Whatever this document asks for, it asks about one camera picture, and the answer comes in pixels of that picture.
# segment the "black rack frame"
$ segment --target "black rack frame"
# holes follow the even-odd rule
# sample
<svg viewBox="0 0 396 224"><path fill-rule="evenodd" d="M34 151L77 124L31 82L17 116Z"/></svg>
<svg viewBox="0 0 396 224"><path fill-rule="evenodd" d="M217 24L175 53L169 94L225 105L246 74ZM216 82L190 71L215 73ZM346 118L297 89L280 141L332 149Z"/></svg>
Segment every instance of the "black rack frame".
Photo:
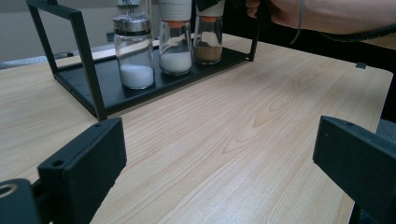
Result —
<svg viewBox="0 0 396 224"><path fill-rule="evenodd" d="M104 95L103 95L103 88L105 87L102 85L101 88L100 74L98 76L98 73L95 69L95 62L102 63L102 62L106 62L106 60L109 59L107 58L98 61L93 60L92 51L89 44L87 31L85 29L85 24L81 11L70 7L60 6L58 5L57 0L26 0L26 3L32 15L35 28L37 29L39 39L47 56L49 67L51 69L54 78L57 79L58 82L60 82L67 90L69 90L76 97L77 100L79 100L94 116L97 117L99 121L107 119L107 116L110 114L121 111L122 109L125 109L129 106L137 105L148 99L154 98L156 96L164 94L170 90L174 90L183 85L192 83L195 80L206 77L210 74L213 74L214 72L218 72L219 70L225 69L236 63L241 63L246 59L253 62L256 53L257 43L259 40L259 35L260 35L260 26L257 23L255 30L253 32L254 36L252 37L250 53L241 53L239 51L231 50L231 52L228 53L236 56L229 56L228 60L224 60L223 63L221 62L223 61L222 59L218 65L210 65L205 68L203 66L198 65L197 67L191 69L194 70L195 72L191 73L188 76L179 77L178 80L174 78L174 80L172 81L162 80L163 84L161 87L159 88L153 87L153 89L146 91L138 90L139 91L138 96L131 97L131 95L134 95L134 93L129 92L128 94L126 94L126 98L121 99L121 102L117 106L114 105L108 106L104 101ZM65 77L65 74L63 74L64 72L70 71L70 69L72 70L76 69L75 65L66 66L62 68L57 66L54 55L52 53L52 49L50 47L49 39L47 37L43 22L38 12L39 9L47 11L50 14L53 14L55 16L70 21L78 45L79 55L81 58L81 67L77 68L77 70L78 69L81 70L81 71L77 71L77 73L81 73L79 74L80 83L78 85L79 86L82 85L84 86L84 88L88 88L87 89L88 92L87 90L76 89L73 85L69 83L69 81L67 80L68 78Z"/></svg>

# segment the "human arm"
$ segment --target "human arm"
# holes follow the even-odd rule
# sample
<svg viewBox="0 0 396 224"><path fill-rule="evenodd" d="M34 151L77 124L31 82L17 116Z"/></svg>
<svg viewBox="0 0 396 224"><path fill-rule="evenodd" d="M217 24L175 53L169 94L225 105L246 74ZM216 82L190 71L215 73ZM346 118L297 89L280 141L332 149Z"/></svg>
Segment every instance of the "human arm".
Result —
<svg viewBox="0 0 396 224"><path fill-rule="evenodd" d="M268 1L271 20L279 25L297 28L301 0ZM303 0L302 29L328 34L350 35L369 32L396 23L395 0ZM261 0L247 0L247 14L255 17ZM363 41L396 49L396 34Z"/></svg>

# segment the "jar lid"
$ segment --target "jar lid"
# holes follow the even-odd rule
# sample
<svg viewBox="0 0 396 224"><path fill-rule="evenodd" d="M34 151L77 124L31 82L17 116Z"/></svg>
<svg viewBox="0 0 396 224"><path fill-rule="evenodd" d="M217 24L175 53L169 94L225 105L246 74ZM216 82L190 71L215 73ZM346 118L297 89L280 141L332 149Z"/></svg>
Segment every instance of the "jar lid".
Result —
<svg viewBox="0 0 396 224"><path fill-rule="evenodd" d="M189 21L191 18L191 0L159 0L158 3L162 21Z"/></svg>
<svg viewBox="0 0 396 224"><path fill-rule="evenodd" d="M146 13L114 16L113 26L116 35L147 35L151 32L149 14Z"/></svg>
<svg viewBox="0 0 396 224"><path fill-rule="evenodd" d="M219 0L217 4L212 7L209 7L205 10L200 11L198 7L196 7L196 14L198 16L207 16L207 17L221 17L224 13L224 4L225 0Z"/></svg>

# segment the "white powder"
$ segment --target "white powder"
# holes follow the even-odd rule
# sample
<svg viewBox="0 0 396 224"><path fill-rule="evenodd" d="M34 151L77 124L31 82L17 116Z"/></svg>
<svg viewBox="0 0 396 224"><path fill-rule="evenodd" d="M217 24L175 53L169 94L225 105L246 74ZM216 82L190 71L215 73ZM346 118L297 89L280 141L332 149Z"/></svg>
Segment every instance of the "white powder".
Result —
<svg viewBox="0 0 396 224"><path fill-rule="evenodd" d="M164 72L183 74L191 68L191 53L168 53L161 55L160 67Z"/></svg>
<svg viewBox="0 0 396 224"><path fill-rule="evenodd" d="M134 64L123 64L120 67L121 83L132 89L143 89L154 82L151 67Z"/></svg>

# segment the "silver jar lid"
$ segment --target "silver jar lid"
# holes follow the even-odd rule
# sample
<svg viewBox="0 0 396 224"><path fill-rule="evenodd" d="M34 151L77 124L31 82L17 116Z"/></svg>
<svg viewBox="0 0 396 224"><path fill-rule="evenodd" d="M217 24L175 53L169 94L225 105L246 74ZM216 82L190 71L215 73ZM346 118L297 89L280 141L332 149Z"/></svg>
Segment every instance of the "silver jar lid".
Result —
<svg viewBox="0 0 396 224"><path fill-rule="evenodd" d="M147 35L151 32L149 14L118 15L113 17L116 35Z"/></svg>

